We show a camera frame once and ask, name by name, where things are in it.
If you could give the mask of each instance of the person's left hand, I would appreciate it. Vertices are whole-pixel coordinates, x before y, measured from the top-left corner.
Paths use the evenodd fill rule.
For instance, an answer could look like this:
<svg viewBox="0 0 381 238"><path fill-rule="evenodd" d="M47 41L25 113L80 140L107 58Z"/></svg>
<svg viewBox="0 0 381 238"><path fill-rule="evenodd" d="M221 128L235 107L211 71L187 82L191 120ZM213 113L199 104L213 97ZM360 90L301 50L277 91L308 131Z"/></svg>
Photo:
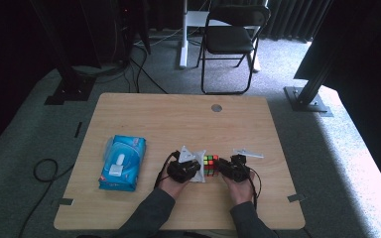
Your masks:
<svg viewBox="0 0 381 238"><path fill-rule="evenodd" d="M181 194L182 190L185 188L185 186L188 185L190 181L187 180L184 183L180 183L178 181L173 180L167 174L167 167L168 166L166 166L166 168L163 170L163 174L161 177L162 180L159 183L159 189L162 189L176 200Z"/></svg>

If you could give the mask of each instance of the table top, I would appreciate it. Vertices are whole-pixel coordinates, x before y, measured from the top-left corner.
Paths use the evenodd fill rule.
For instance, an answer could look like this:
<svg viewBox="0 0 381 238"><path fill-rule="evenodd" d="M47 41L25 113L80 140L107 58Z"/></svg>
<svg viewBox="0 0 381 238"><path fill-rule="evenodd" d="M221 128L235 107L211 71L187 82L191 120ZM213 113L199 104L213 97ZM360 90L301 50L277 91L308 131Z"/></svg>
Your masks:
<svg viewBox="0 0 381 238"><path fill-rule="evenodd" d="M212 106L221 107L219 112ZM99 189L107 140L143 137L147 150L133 192ZM55 227L61 230L118 229L154 186L167 156L185 145L229 160L233 149L263 154L247 158L262 180L259 217L271 229L300 229L305 218L295 194L268 103L263 97L103 93L96 105L63 198ZM222 177L192 182L177 200L162 229L235 229ZM254 179L259 188L259 181Z"/></svg>

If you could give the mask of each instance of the hand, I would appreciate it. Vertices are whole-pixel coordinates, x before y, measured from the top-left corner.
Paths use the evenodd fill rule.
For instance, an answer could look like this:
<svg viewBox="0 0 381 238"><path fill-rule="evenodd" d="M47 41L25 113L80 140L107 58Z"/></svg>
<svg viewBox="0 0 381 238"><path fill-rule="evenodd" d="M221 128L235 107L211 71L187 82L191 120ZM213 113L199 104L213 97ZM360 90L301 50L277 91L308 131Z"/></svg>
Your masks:
<svg viewBox="0 0 381 238"><path fill-rule="evenodd" d="M237 182L226 176L222 176L225 183L227 183L228 190L230 192L231 200L234 205L241 204L246 201L252 201L253 198L253 188L249 179L241 182ZM250 178L253 180L255 178L255 173L250 172Z"/></svg>
<svg viewBox="0 0 381 238"><path fill-rule="evenodd" d="M159 189L162 189L176 200L181 194L181 191L185 188L185 186L188 185L190 181L187 180L184 183L180 183L178 181L173 180L167 174L167 167L168 166L166 166L166 168L163 170L163 174L161 177L162 180L159 183Z"/></svg>

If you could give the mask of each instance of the gray carpet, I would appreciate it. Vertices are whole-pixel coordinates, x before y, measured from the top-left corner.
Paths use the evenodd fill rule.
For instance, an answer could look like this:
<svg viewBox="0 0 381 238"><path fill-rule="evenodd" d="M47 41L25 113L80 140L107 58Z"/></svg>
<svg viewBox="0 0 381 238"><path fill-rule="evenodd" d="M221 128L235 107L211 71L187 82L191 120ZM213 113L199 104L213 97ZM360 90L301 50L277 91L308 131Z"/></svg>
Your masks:
<svg viewBox="0 0 381 238"><path fill-rule="evenodd" d="M161 41L143 68L169 93L201 94L200 68L194 68L198 46L190 44L188 65L179 69L180 42ZM300 42L264 40L260 43L261 71L245 95L265 96L282 143L301 202L306 229L278 230L280 237L381 237L381 175L363 140L345 111L337 92L322 87L319 95L333 117L292 110L283 87L304 86L293 76L308 45ZM132 58L142 63L143 52L134 49ZM239 68L211 61L207 87L234 89L244 86L247 61ZM78 70L96 72L79 66ZM39 81L17 115L0 137L0 237L17 237L30 211L45 192L48 182L34 178L33 168L41 159L58 161L58 175L68 169L80 149L98 96L103 92L135 92L137 66L116 75L99 76L88 101L44 105L61 78L56 70ZM163 93L144 72L141 93ZM82 126L77 133L78 123ZM51 178L54 166L39 167L41 178ZM56 180L31 216L22 237L76 237L80 234L107 236L110 231L59 231L53 226L70 172ZM232 232L200 231L211 237L233 237Z"/></svg>

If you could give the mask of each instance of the black chair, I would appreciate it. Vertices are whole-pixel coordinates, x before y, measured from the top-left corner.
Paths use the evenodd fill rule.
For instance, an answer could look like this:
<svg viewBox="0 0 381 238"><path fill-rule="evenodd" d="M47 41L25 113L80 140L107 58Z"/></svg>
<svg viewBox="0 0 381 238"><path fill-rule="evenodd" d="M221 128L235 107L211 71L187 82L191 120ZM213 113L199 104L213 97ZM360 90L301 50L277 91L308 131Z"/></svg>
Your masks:
<svg viewBox="0 0 381 238"><path fill-rule="evenodd" d="M196 67L199 67L199 61L202 60L202 77L200 88L205 94L227 95L243 94L249 87L252 80L254 59L250 63L250 72L247 86L241 91L205 91L205 61L206 60L239 60L236 67L239 67L246 56L253 54L256 56L258 42L261 31L267 25L271 16L270 10L261 5L220 5L212 9L205 22L202 42L200 44L199 57ZM212 26L210 22L216 20L225 23L225 26ZM254 29L252 37L249 29ZM240 58L207 58L205 52L213 55L243 55Z"/></svg>

